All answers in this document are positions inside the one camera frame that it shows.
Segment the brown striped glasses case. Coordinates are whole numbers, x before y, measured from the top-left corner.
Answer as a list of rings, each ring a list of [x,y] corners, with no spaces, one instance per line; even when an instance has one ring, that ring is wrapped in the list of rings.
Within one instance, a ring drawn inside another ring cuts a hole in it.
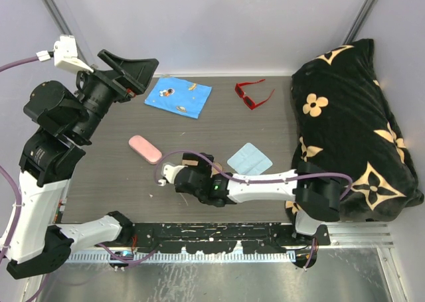
[[[184,165],[184,166],[197,166],[197,165],[199,164],[199,162],[198,162],[198,161],[196,161],[196,160],[183,159],[181,164],[182,164],[182,165]],[[218,169],[222,170],[222,165],[221,165],[220,163],[214,162],[214,165],[215,165]],[[213,175],[216,175],[216,174],[218,174],[218,173],[219,173],[219,171],[218,171],[218,170],[216,170],[214,167],[211,167],[211,175],[212,175],[212,176],[213,176]]]

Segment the light blue cloth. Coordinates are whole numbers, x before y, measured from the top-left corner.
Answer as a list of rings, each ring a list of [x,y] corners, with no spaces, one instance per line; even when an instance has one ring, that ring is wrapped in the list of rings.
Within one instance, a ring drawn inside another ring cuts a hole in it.
[[[249,181],[249,177],[261,175],[273,162],[253,144],[246,143],[228,159],[227,164],[234,170],[234,178]]]

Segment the pink glasses case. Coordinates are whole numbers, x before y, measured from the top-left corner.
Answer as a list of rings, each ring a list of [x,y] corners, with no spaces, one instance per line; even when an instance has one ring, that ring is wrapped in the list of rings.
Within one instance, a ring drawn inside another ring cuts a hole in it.
[[[128,141],[129,146],[148,163],[155,165],[162,158],[162,152],[140,135],[134,135]]]

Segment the red sunglasses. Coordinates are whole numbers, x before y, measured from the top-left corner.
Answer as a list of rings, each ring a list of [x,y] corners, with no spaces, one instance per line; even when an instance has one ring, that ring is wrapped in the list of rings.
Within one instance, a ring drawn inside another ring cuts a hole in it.
[[[255,82],[241,82],[241,83],[236,83],[235,87],[234,87],[234,91],[236,92],[236,94],[238,95],[238,97],[244,102],[244,104],[250,109],[250,110],[255,110],[256,108],[262,106],[263,104],[265,104],[274,94],[275,90],[272,90],[269,93],[269,96],[265,99],[262,100],[261,102],[255,102],[245,91],[244,91],[244,87],[246,86],[251,86],[251,85],[255,85],[255,84],[259,84],[261,82],[264,82],[265,79],[260,79],[258,81]]]

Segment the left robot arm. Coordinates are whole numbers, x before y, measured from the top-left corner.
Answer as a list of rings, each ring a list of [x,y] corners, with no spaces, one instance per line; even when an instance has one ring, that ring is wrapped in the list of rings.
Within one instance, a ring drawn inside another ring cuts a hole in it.
[[[70,185],[85,146],[112,104],[143,94],[158,67],[154,58],[124,59],[107,50],[98,56],[99,70],[85,64],[75,50],[37,54],[76,75],[75,92],[55,80],[38,85],[24,113],[38,125],[23,147],[19,183],[13,185],[15,206],[1,237],[1,257],[15,279],[52,273],[79,250],[114,242],[128,245],[135,234],[132,221],[118,211],[100,219],[65,226],[54,223],[60,200]]]

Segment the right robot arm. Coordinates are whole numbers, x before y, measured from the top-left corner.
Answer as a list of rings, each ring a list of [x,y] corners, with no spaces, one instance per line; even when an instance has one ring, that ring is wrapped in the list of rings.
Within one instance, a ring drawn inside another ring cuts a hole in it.
[[[250,201],[276,200],[298,206],[291,235],[305,245],[324,222],[340,219],[341,180],[310,163],[271,175],[225,173],[205,153],[184,153],[183,165],[164,165],[162,175],[179,193],[215,207]]]

